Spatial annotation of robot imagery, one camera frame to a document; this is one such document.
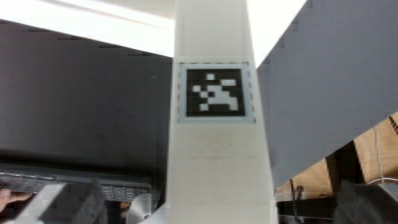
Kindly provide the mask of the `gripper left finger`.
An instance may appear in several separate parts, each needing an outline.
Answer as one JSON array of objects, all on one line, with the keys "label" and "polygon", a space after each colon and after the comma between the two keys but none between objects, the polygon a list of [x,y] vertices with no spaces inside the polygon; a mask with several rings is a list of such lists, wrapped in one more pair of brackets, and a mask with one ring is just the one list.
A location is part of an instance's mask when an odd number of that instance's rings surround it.
[{"label": "gripper left finger", "polygon": [[11,224],[109,224],[100,182],[48,184]]}]

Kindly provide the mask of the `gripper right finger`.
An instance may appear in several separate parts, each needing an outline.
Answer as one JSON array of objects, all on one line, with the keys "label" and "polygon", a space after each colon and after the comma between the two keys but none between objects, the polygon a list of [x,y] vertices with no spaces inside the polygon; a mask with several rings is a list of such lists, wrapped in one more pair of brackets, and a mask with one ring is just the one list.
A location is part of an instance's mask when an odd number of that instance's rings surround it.
[{"label": "gripper right finger", "polygon": [[341,183],[333,224],[398,224],[398,184]]}]

